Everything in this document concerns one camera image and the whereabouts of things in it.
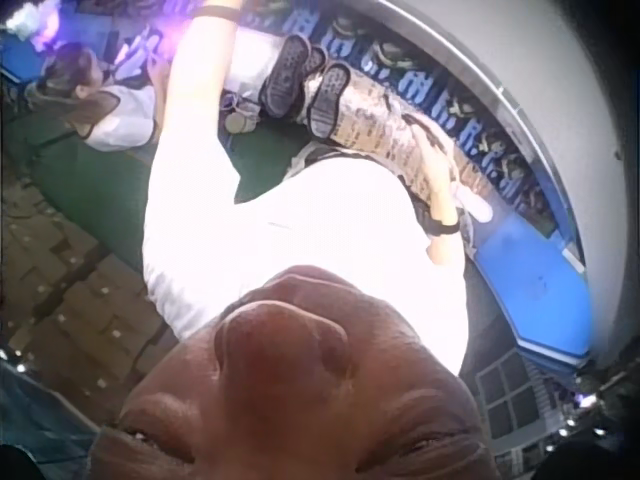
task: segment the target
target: eye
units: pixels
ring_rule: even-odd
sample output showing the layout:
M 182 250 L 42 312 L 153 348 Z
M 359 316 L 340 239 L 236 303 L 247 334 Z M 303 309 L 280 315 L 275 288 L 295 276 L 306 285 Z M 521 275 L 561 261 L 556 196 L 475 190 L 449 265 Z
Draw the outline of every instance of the eye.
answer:
M 426 450 L 427 448 L 429 448 L 432 445 L 435 445 L 437 442 L 438 442 L 437 439 L 429 439 L 429 440 L 417 441 L 417 442 L 411 444 L 409 447 L 400 450 L 400 452 L 398 453 L 398 456 L 400 458 L 404 458 L 404 457 L 408 457 L 410 455 L 414 455 L 416 453 L 421 452 L 422 450 Z
M 165 432 L 162 436 L 155 436 L 138 427 L 131 426 L 119 426 L 117 429 L 129 435 L 140 444 L 160 452 L 163 455 L 175 458 L 184 463 L 193 463 L 195 461 L 190 449 L 176 438 L 175 435 L 170 435 Z
M 133 429 L 126 429 L 124 430 L 124 433 L 135 438 L 140 443 L 144 443 L 145 445 L 148 445 L 151 448 L 162 451 L 162 449 L 158 446 L 158 444 L 154 442 L 151 438 L 149 438 L 149 436 L 146 433 L 133 430 Z

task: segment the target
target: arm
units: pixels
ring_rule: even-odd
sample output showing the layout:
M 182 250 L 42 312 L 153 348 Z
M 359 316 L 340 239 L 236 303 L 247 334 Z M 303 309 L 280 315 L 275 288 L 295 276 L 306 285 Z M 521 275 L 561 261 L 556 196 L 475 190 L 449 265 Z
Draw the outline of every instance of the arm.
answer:
M 169 70 L 167 65 L 167 71 L 160 71 L 158 75 L 155 74 L 154 68 L 155 65 L 153 63 L 160 62 L 162 60 L 151 58 L 147 68 L 149 68 L 149 76 L 151 78 L 151 85 L 153 86 L 153 92 L 156 97 L 156 102 L 153 111 L 153 120 L 155 122 L 155 131 L 154 131 L 154 141 L 158 141 L 160 138 L 160 133 L 162 133 L 162 128 L 164 127 L 164 111 L 165 105 L 167 103 L 167 84 L 169 83 Z
M 455 225 L 458 222 L 458 211 L 450 189 L 433 191 L 430 200 L 431 218 L 443 225 Z M 427 253 L 436 265 L 452 265 L 464 270 L 464 245 L 460 232 L 431 237 Z
M 242 3 L 205 2 L 232 8 L 239 8 Z M 218 115 L 236 29 L 228 20 L 199 17 L 180 40 L 166 102 L 157 102 L 163 129 L 149 184 L 147 236 L 164 234 L 167 222 L 184 224 L 186 228 L 198 216 L 209 218 L 212 211 L 233 206 L 240 177 L 218 140 Z M 164 219 L 154 222 L 156 212 L 162 217 L 162 211 Z M 181 213 L 169 220 L 167 211 Z
M 204 4 L 239 9 L 243 0 L 206 0 Z M 237 25 L 220 18 L 200 17 L 191 22 L 169 78 L 168 132 L 194 136 L 192 127 L 217 131 L 220 94 L 231 65 L 236 30 Z
M 431 191 L 431 218 L 443 225 L 455 225 L 459 219 L 451 191 L 450 165 L 453 160 L 450 157 L 454 151 L 453 140 L 431 119 L 420 117 L 420 121 L 423 126 L 413 125 L 411 130 L 422 152 L 422 169 Z M 428 128 L 437 137 L 440 145 L 429 141 L 424 128 Z M 464 244 L 460 232 L 431 237 L 427 254 L 436 265 L 451 266 L 461 273 L 464 271 Z

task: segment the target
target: white shirt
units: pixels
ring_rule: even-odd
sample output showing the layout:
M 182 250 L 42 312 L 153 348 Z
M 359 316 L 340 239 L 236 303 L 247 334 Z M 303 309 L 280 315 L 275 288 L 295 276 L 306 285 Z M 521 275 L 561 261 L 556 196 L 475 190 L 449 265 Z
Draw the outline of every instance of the white shirt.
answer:
M 140 147 L 153 136 L 156 94 L 148 85 L 134 90 L 121 85 L 100 89 L 118 97 L 118 106 L 98 122 L 84 141 L 101 152 Z
M 239 177 L 217 138 L 206 154 L 184 148 L 160 141 L 143 245 L 150 298 L 178 339 L 286 268 L 313 265 L 390 303 L 459 373 L 468 339 L 462 272 L 431 262 L 429 239 L 390 172 L 324 160 L 234 205 Z

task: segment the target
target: person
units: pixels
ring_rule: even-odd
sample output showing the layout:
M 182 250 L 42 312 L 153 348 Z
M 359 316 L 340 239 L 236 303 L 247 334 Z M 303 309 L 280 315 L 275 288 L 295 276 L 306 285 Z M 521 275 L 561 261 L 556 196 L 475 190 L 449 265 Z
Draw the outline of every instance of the person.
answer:
M 93 50 L 66 43 L 25 94 L 35 110 L 56 112 L 90 147 L 126 150 L 154 141 L 162 129 L 169 65 L 151 55 L 147 72 L 150 84 L 141 88 L 114 82 Z
M 181 342 L 101 430 L 86 478 L 497 479 L 456 376 L 468 327 L 447 154 L 412 127 L 449 230 L 431 240 L 400 181 L 362 158 L 234 204 L 216 132 L 242 1 L 205 6 L 174 58 L 143 243 Z

